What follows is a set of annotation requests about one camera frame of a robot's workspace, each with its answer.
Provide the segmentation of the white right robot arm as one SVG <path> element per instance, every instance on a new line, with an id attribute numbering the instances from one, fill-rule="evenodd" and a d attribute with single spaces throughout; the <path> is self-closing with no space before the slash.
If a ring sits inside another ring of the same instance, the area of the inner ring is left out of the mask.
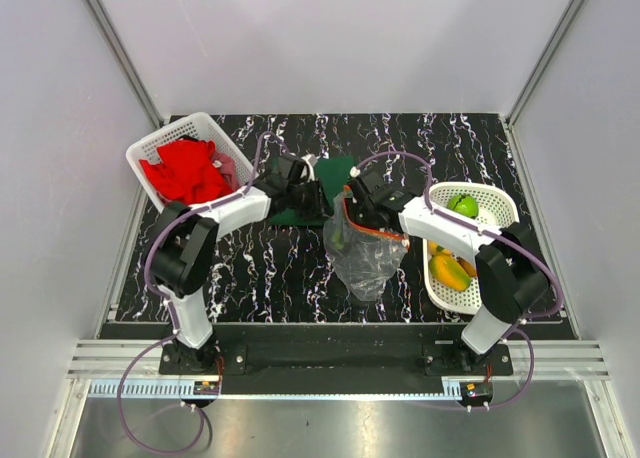
<path id="1" fill-rule="evenodd" d="M 352 168 L 348 187 L 348 214 L 356 224 L 433 241 L 476 268 L 481 307 L 453 353 L 460 371 L 480 372 L 490 361 L 490 349 L 551 287 L 549 269 L 526 227 L 481 224 L 432 203 L 427 192 L 394 187 L 371 170 Z"/>

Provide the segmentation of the brown toy orange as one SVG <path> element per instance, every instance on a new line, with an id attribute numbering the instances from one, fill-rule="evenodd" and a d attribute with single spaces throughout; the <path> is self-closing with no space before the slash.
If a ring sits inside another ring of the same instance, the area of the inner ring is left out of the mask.
<path id="1" fill-rule="evenodd" d="M 477 276 L 477 270 L 471 263 L 462 258 L 458 258 L 457 261 L 470 278 L 475 278 Z"/>

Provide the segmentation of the orange toy peach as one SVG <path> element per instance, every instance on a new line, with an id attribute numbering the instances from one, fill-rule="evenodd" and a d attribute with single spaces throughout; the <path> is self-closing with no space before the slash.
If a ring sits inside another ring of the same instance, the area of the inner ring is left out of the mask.
<path id="1" fill-rule="evenodd" d="M 433 241 L 427 241 L 427 251 L 430 256 L 436 256 L 436 255 L 453 256 L 453 253 L 451 250 L 445 247 L 442 247 Z"/>

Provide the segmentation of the yellow green toy mango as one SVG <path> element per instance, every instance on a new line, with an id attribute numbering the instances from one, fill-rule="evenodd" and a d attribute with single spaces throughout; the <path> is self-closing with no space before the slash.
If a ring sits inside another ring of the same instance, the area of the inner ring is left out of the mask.
<path id="1" fill-rule="evenodd" d="M 466 291 L 471 285 L 470 276 L 450 255 L 436 254 L 432 256 L 428 268 L 438 282 L 455 291 Z"/>

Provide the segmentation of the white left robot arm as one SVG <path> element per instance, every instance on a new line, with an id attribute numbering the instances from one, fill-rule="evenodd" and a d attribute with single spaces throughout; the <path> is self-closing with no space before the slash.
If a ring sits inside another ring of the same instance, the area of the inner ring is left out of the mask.
<path id="1" fill-rule="evenodd" d="M 178 202 L 165 206 L 146 255 L 144 278 L 148 290 L 159 295 L 169 311 L 172 338 L 184 346 L 181 362 L 193 373 L 208 372 L 216 360 L 216 350 L 207 343 L 213 325 L 203 286 L 218 241 L 286 210 L 314 219 L 326 216 L 328 200 L 315 171 L 317 163 L 312 154 L 284 154 L 223 198 L 198 208 Z"/>

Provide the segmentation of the clear zip top bag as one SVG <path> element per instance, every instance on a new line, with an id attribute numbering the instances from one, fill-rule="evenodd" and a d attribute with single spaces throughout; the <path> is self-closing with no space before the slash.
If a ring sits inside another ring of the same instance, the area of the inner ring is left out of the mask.
<path id="1" fill-rule="evenodd" d="M 339 280 L 359 303 L 378 301 L 386 283 L 409 251 L 406 234 L 362 228 L 349 219 L 349 197 L 342 190 L 333 200 L 333 215 L 323 225 L 323 244 Z M 335 250 L 331 235 L 343 230 L 345 247 Z"/>

